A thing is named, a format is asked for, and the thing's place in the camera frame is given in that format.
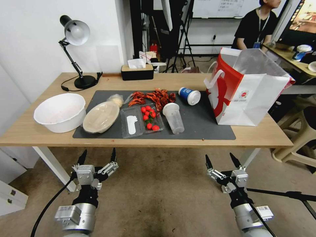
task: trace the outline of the stool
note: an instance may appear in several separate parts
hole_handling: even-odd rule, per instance
[[[302,123],[301,128],[299,130],[291,128],[290,125],[298,119]],[[297,153],[297,151],[301,148],[306,150],[307,146],[305,145],[316,139],[316,107],[306,107],[304,110],[285,121],[280,128],[282,130],[288,129],[296,132],[296,134],[291,138],[294,146],[290,148],[275,149],[272,152],[273,159],[279,162],[295,160],[306,165],[316,167],[316,157],[313,150],[311,152],[307,152],[310,157]]]

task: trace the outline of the wooden table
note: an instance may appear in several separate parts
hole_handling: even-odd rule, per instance
[[[316,77],[316,73],[308,69],[308,64],[296,62],[292,60],[292,57],[295,52],[290,50],[281,50],[275,46],[270,46],[269,44],[263,44],[270,52],[278,56],[280,59],[285,61],[287,64],[292,66],[298,72],[302,72],[307,78]],[[282,94],[315,94],[316,86],[315,85],[293,85],[285,89]]]
[[[308,69],[308,64],[306,63],[301,63],[301,62],[296,62],[292,60],[292,57],[295,52],[290,51],[290,50],[281,50],[276,48],[275,46],[270,46],[269,44],[263,44],[264,47],[266,47],[269,51],[273,52],[275,55],[292,65],[295,69],[298,71],[303,72],[309,77],[316,77],[316,72],[312,72],[311,70]]]
[[[244,155],[248,165],[263,147],[287,147],[292,142],[283,133],[279,126],[267,114],[257,127],[232,126],[235,140],[164,140],[164,139],[75,139],[74,131],[67,133],[53,133],[44,126],[37,124],[33,119],[36,107],[54,95],[65,93],[60,84],[76,76],[75,73],[62,73],[47,90],[24,112],[24,114],[0,138],[0,146],[32,146],[52,171],[65,184],[69,175],[48,149],[49,146],[79,146],[79,147],[247,147],[252,148]],[[153,80],[123,81],[121,77],[101,77],[99,83],[87,90],[79,91],[89,104],[96,90],[154,90],[162,88],[178,90],[188,87],[194,90],[205,90],[203,74],[161,73],[155,74]],[[64,86],[74,89],[73,80]],[[75,184],[71,183],[68,189],[73,191]]]

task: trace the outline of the black desk lamp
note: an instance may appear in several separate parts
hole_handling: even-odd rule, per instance
[[[79,74],[79,77],[74,82],[75,87],[79,89],[90,88],[97,83],[97,80],[93,76],[83,76],[81,68],[76,62],[72,60],[66,50],[66,46],[69,44],[84,44],[90,36],[90,28],[86,23],[78,20],[72,20],[69,16],[66,15],[60,17],[60,23],[65,28],[65,38],[59,41],[59,44],[64,49],[65,53],[71,61],[71,64]]]

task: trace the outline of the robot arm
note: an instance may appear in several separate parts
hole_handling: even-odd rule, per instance
[[[78,236],[91,233],[94,230],[95,210],[98,207],[98,191],[102,182],[111,176],[117,169],[116,150],[113,148],[110,163],[104,167],[84,165],[86,151],[73,165],[72,177],[78,179],[79,195],[72,205],[60,206],[56,212],[55,220],[62,224],[63,230],[75,231]]]
[[[239,160],[230,153],[236,167],[233,171],[219,172],[205,155],[207,175],[222,186],[223,193],[228,193],[231,198],[230,206],[236,215],[237,226],[244,237],[271,237],[275,236],[266,225],[265,221],[273,217],[268,206],[254,207],[253,201],[248,198],[245,187],[248,180],[246,168],[240,165]]]

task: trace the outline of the white bowl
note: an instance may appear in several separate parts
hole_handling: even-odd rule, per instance
[[[52,132],[69,132],[80,126],[86,116],[85,99],[74,93],[50,97],[34,111],[34,120]]]
[[[308,65],[308,69],[311,70],[312,72],[316,72],[316,61],[311,62],[311,63]]]
[[[93,107],[83,120],[83,129],[89,133],[103,133],[108,130],[119,116],[119,106],[106,101]]]

